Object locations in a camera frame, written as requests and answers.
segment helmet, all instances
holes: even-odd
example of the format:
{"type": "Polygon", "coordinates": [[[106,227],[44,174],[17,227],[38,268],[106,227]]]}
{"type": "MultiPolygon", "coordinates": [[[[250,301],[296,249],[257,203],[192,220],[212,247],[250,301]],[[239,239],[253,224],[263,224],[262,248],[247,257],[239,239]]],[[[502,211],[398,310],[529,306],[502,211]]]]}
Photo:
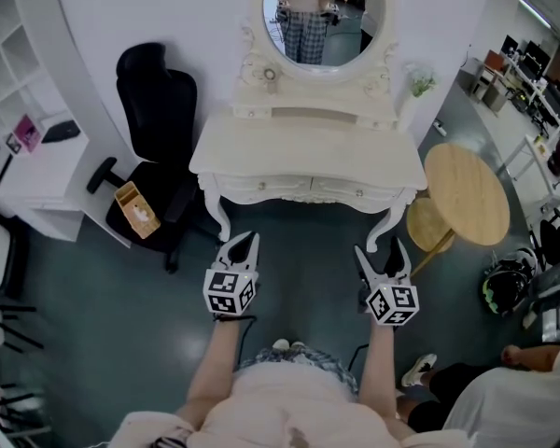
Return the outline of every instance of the helmet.
{"type": "Polygon", "coordinates": [[[494,314],[507,315],[523,300],[537,273],[538,259],[528,247],[493,264],[482,284],[482,296],[494,314]]]}

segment green floor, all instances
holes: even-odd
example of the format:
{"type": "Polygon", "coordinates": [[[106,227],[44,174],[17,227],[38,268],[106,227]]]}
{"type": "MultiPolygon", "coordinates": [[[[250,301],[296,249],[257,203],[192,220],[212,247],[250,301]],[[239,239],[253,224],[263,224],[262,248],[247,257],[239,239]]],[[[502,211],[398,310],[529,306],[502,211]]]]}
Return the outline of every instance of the green floor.
{"type": "MultiPolygon", "coordinates": [[[[440,112],[446,141],[476,151],[492,167],[501,161],[467,97],[454,86],[440,112]]],[[[430,131],[420,147],[443,142],[430,131]]],[[[498,254],[528,243],[526,226],[509,177],[502,176],[511,207],[511,229],[494,247],[498,254]]],[[[342,205],[270,202],[237,206],[225,202],[233,234],[258,231],[258,297],[251,312],[259,322],[245,342],[244,357],[279,337],[300,339],[346,363],[367,341],[369,320],[357,314],[359,288],[353,244],[363,245],[378,216],[342,205]]],[[[216,226],[209,222],[210,228],[216,226]]],[[[395,228],[413,265],[422,258],[404,219],[395,228]]],[[[390,235],[373,260],[382,267],[390,235]]],[[[396,334],[397,375],[425,352],[438,366],[456,361],[495,363],[507,343],[539,340],[520,329],[522,314],[488,314],[478,290],[491,248],[456,240],[416,278],[420,313],[396,334]]],[[[41,311],[25,317],[27,331],[46,349],[16,358],[25,377],[40,385],[54,426],[53,446],[83,447],[107,440],[130,411],[172,411],[183,402],[190,376],[212,330],[202,298],[205,269],[216,249],[189,232],[180,269],[168,275],[161,255],[129,250],[86,222],[76,244],[34,234],[23,301],[41,311]]],[[[360,375],[362,357],[355,365],[360,375]]]]}

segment chair headrest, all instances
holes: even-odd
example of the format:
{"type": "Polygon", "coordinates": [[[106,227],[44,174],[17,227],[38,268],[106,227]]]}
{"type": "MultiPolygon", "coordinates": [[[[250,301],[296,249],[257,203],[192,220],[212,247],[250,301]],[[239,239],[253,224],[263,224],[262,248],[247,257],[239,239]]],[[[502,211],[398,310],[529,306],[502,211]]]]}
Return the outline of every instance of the chair headrest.
{"type": "Polygon", "coordinates": [[[130,47],[122,55],[116,65],[119,78],[169,78],[164,54],[166,47],[162,43],[143,43],[130,47]]]}

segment plaid shorts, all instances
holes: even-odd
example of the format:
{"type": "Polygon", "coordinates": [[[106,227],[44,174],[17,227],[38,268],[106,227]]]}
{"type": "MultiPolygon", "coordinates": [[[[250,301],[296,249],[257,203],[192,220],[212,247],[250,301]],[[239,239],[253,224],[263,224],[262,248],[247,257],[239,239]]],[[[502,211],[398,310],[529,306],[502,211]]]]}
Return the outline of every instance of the plaid shorts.
{"type": "Polygon", "coordinates": [[[295,63],[321,64],[327,27],[320,13],[291,11],[280,25],[286,56],[295,63]]]}
{"type": "Polygon", "coordinates": [[[289,362],[318,367],[323,371],[328,371],[333,374],[354,396],[357,395],[357,380],[355,380],[355,377],[350,371],[343,367],[341,361],[338,358],[334,358],[324,352],[309,348],[308,346],[296,346],[288,350],[264,348],[255,358],[250,358],[241,363],[239,370],[247,369],[263,362],[289,362]]]}

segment white dressing table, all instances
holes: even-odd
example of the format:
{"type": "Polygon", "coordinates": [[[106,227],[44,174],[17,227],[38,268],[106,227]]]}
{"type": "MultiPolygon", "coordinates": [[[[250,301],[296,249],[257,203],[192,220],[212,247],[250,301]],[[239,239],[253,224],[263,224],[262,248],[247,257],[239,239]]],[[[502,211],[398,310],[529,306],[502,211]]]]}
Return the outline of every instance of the white dressing table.
{"type": "Polygon", "coordinates": [[[279,53],[265,32],[261,0],[252,1],[233,102],[209,115],[189,165],[219,237],[231,237],[222,197],[238,204],[343,203],[368,214],[389,209],[367,239],[375,252],[376,239],[427,187],[389,92],[392,2],[385,0],[382,31],[361,57],[312,70],[279,53]]]}

